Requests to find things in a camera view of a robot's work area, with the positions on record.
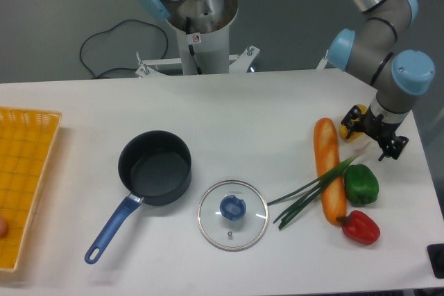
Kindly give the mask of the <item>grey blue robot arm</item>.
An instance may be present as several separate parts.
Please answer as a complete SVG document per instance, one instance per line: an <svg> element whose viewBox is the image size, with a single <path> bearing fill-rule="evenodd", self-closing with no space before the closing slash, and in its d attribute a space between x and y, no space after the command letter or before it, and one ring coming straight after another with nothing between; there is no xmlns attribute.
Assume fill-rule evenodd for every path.
<svg viewBox="0 0 444 296"><path fill-rule="evenodd" d="M420 51L391 52L399 36L416 18L416 0L353 0L366 17L358 31L345 29L323 58L377 91L366 111L353 107L343 118L347 135L362 132L382 149L382 157L397 159L407 138L396 135L435 74L431 58ZM184 74L247 72L258 50L249 46L229 56L229 28L238 12L237 0L138 0L152 17L176 31Z"/></svg>

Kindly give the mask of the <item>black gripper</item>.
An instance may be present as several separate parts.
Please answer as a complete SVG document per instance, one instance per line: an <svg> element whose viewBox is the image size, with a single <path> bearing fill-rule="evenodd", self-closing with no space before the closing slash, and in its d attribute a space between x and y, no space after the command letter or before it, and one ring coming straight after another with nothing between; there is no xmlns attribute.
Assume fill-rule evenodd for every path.
<svg viewBox="0 0 444 296"><path fill-rule="evenodd" d="M404 136L395 135L395 131L402 123L402 114L394 114L387 110L373 110L369 108L364 114L357 105L354 105L341 121L349 134L356 132L362 116L364 115L364 132L378 142L382 149L382 154L378 160L381 162L384 158L398 160L409 139Z"/></svg>

